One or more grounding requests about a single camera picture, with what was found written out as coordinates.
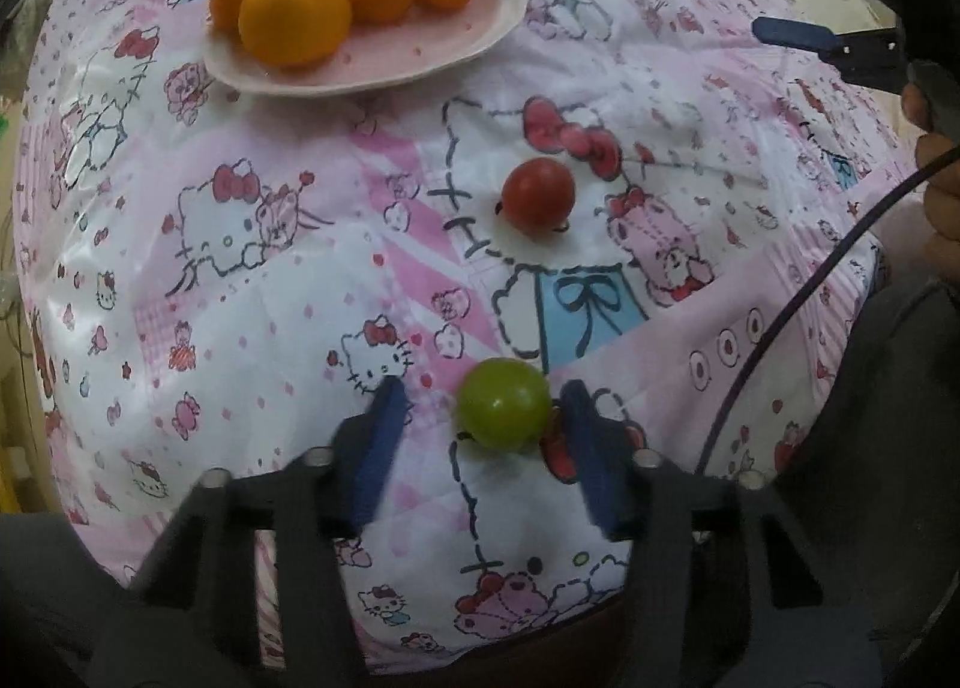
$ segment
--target screw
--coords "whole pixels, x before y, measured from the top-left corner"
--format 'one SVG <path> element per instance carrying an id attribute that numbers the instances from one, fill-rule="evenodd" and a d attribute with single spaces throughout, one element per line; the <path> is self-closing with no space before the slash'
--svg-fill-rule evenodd
<path id="1" fill-rule="evenodd" d="M 304 465 L 322 468 L 333 463 L 333 450 L 329 447 L 313 447 L 304 453 Z"/>
<path id="2" fill-rule="evenodd" d="M 218 487 L 224 487 L 227 483 L 233 479 L 233 475 L 227 471 L 227 469 L 215 468 L 208 469 L 200 475 L 200 484 L 203 487 L 208 487 L 210 489 L 215 489 Z"/>
<path id="3" fill-rule="evenodd" d="M 741 487 L 745 487 L 747 490 L 760 490 L 761 487 L 765 487 L 767 483 L 767 477 L 764 477 L 758 471 L 753 471 L 750 469 L 749 471 L 745 471 L 739 477 L 737 477 L 736 482 L 738 482 Z"/>
<path id="4" fill-rule="evenodd" d="M 634 453 L 634 463 L 641 469 L 659 469 L 664 465 L 664 456 L 656 450 L 644 447 Z"/>

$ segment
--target black cable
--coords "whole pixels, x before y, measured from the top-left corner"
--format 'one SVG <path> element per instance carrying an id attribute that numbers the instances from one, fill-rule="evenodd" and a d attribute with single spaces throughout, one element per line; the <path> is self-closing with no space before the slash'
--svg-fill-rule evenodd
<path id="1" fill-rule="evenodd" d="M 918 170 L 918 172 L 914 173 L 908 179 L 905 179 L 904 182 L 901 182 L 896 188 L 893 188 L 880 200 L 880 203 L 877 203 L 874 208 L 863 215 L 859 223 L 853 226 L 851 232 L 846 234 L 843 241 L 837 244 L 833 251 L 830 252 L 827 260 L 820 263 L 820 267 L 817 268 L 817 271 L 813 272 L 813 276 L 806 281 L 806 284 L 800 288 L 793 298 L 787 301 L 784 309 L 776 316 L 776 319 L 770 324 L 770 327 L 763 333 L 760 341 L 757 341 L 757 346 L 750 352 L 746 362 L 743 363 L 743 368 L 737 372 L 736 379 L 733 380 L 733 385 L 724 398 L 723 403 L 720 405 L 720 410 L 717 411 L 717 417 L 714 418 L 713 425 L 710 427 L 707 444 L 704 445 L 704 452 L 700 456 L 700 462 L 697 464 L 697 474 L 703 474 L 707 469 L 707 462 L 713 453 L 714 446 L 717 444 L 720 432 L 723 431 L 724 426 L 727 424 L 730 413 L 733 411 L 733 405 L 736 404 L 736 400 L 740 397 L 740 393 L 743 392 L 743 388 L 746 386 L 750 376 L 757 370 L 757 365 L 760 364 L 767 350 L 769 350 L 774 341 L 776 341 L 776 337 L 784 330 L 787 323 L 794 319 L 795 314 L 800 311 L 800 307 L 808 301 L 814 292 L 817 292 L 820 285 L 823 285 L 824 282 L 827 281 L 827 277 L 829 277 L 830 273 L 837 267 L 838 263 L 843 259 L 843 256 L 853 249 L 853 245 L 860 241 L 863 235 L 877 223 L 877 220 L 889 212 L 904 196 L 912 193 L 912 191 L 923 184 L 923 182 L 929 181 L 930 178 L 957 161 L 960 161 L 960 146 L 954 146 L 949 152 L 931 161 L 926 167 Z"/>

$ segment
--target pink plate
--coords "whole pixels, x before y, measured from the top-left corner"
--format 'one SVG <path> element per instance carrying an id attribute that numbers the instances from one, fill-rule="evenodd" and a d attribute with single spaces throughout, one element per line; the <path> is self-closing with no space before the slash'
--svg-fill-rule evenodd
<path id="1" fill-rule="evenodd" d="M 242 92 L 285 97 L 326 97 L 373 90 L 428 76 L 493 47 L 523 18 L 527 0 L 471 0 L 456 14 L 414 6 L 400 25 L 354 26 L 325 62 L 296 71 L 261 65 L 236 39 L 208 33 L 208 71 Z"/>

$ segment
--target tablecloth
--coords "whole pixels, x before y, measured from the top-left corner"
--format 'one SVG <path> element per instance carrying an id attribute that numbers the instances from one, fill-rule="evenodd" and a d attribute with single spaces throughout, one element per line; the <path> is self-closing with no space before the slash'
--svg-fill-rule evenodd
<path id="1" fill-rule="evenodd" d="M 404 87 L 273 100 L 213 79 L 208 0 L 55 0 L 14 188 L 56 486 L 89 549 L 136 573 L 198 475 L 280 468 L 383 375 L 412 402 L 378 512 L 338 544 L 371 670 L 430 669 L 586 611 L 627 545 L 589 523 L 562 434 L 488 453 L 451 420 L 481 359 L 582 378 L 685 468 L 766 325 L 909 169 L 872 98 L 762 47 L 788 0 L 529 0 L 489 54 Z M 497 201 L 565 163 L 546 241 Z M 867 239 L 775 344 L 707 472 L 774 477 L 882 279 Z M 282 663 L 272 540 L 264 658 Z"/>

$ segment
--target blue gripper pad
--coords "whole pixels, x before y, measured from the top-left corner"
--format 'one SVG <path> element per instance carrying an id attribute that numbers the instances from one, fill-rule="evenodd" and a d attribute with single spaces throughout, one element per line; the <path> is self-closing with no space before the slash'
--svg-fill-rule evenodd
<path id="1" fill-rule="evenodd" d="M 621 525 L 632 510 L 629 474 L 634 453 L 624 425 L 597 413 L 580 380 L 569 381 L 560 391 L 560 417 L 590 520 L 607 538 L 623 538 Z"/>
<path id="2" fill-rule="evenodd" d="M 789 47 L 818 53 L 843 49 L 843 41 L 829 28 L 793 20 L 758 17 L 754 20 L 754 35 L 757 41 L 772 47 Z"/>
<path id="3" fill-rule="evenodd" d="M 386 377 L 373 394 L 370 408 L 361 418 L 366 422 L 367 446 L 361 458 L 358 458 L 352 480 L 345 480 L 350 491 L 347 519 L 357 533 L 376 514 L 397 446 L 400 445 L 408 407 L 402 381 L 397 377 Z"/>

